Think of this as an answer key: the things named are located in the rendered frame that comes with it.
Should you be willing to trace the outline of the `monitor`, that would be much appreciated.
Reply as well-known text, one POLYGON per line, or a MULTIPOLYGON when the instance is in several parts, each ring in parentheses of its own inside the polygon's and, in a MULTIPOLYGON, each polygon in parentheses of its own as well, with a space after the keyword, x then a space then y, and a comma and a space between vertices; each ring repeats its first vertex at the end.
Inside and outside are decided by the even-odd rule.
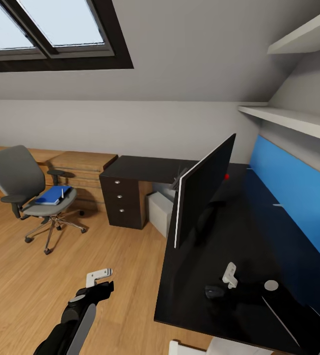
POLYGON ((212 204, 227 204, 226 201, 210 202, 222 182, 229 179, 227 174, 236 133, 233 133, 217 148, 210 152, 192 169, 180 178, 175 248, 179 249, 192 230, 207 246, 197 231, 195 223, 212 204))

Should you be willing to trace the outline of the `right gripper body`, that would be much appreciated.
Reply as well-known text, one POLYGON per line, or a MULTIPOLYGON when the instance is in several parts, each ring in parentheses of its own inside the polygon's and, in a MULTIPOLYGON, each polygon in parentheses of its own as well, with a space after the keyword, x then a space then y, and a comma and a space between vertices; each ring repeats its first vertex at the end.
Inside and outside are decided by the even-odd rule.
POLYGON ((249 283, 242 283, 237 275, 234 275, 234 277, 238 280, 237 287, 232 287, 231 289, 227 288, 223 296, 224 301, 232 311, 236 311, 238 303, 252 305, 247 296, 247 285, 249 283))

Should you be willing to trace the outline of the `folder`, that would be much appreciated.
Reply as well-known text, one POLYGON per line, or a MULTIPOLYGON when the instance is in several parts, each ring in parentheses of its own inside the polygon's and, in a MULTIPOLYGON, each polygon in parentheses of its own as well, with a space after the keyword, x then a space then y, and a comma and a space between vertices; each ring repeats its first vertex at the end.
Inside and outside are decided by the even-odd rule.
POLYGON ((57 205, 71 190, 71 186, 53 186, 35 203, 40 205, 57 205))

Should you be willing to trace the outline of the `mouse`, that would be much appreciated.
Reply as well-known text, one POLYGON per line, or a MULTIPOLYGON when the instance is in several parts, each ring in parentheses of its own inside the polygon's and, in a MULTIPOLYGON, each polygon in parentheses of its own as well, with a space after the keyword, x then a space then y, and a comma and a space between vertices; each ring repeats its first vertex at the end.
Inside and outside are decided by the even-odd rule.
POLYGON ((208 299, 211 298, 211 299, 216 299, 216 300, 219 300, 219 299, 222 300, 222 298, 226 292, 226 290, 224 288, 222 288, 216 284, 206 286, 205 290, 206 290, 206 295, 207 295, 208 299))

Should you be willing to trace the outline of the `keyboard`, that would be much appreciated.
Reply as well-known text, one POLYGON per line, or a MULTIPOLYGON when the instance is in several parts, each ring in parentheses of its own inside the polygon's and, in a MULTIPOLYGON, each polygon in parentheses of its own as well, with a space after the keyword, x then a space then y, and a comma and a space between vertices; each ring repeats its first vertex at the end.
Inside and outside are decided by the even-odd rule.
POLYGON ((176 178, 175 182, 172 184, 172 186, 169 188, 169 190, 173 190, 173 191, 178 191, 179 192, 179 182, 180 182, 180 178, 185 175, 188 171, 190 170, 190 168, 185 168, 182 173, 179 175, 179 177, 176 178))

